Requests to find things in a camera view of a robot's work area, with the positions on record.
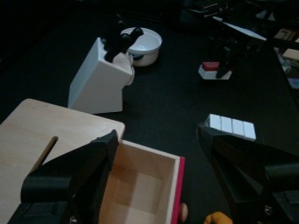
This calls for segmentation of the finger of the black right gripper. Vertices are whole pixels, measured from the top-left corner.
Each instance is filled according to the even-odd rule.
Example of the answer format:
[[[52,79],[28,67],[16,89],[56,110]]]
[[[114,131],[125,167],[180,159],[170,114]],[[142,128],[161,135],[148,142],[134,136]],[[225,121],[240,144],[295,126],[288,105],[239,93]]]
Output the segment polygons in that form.
[[[216,78],[220,79],[237,64],[243,57],[240,48],[233,45],[221,45],[216,51],[215,60],[219,62]]]
[[[209,37],[207,44],[207,59],[208,61],[217,61],[220,53],[220,40],[215,37]]]

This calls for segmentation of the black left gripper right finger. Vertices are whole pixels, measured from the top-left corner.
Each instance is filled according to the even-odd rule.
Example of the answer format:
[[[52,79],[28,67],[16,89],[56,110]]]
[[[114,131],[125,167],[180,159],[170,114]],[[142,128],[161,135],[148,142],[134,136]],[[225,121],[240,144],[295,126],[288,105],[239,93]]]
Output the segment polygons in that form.
[[[201,124],[196,135],[233,224],[299,224],[299,157]]]

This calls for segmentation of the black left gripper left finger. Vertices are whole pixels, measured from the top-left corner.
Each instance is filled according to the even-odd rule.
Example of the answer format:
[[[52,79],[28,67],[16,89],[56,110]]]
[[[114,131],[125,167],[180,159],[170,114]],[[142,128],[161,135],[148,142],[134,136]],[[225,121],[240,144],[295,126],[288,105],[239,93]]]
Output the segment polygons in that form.
[[[98,224],[117,146],[117,133],[110,131],[32,171],[6,224]]]

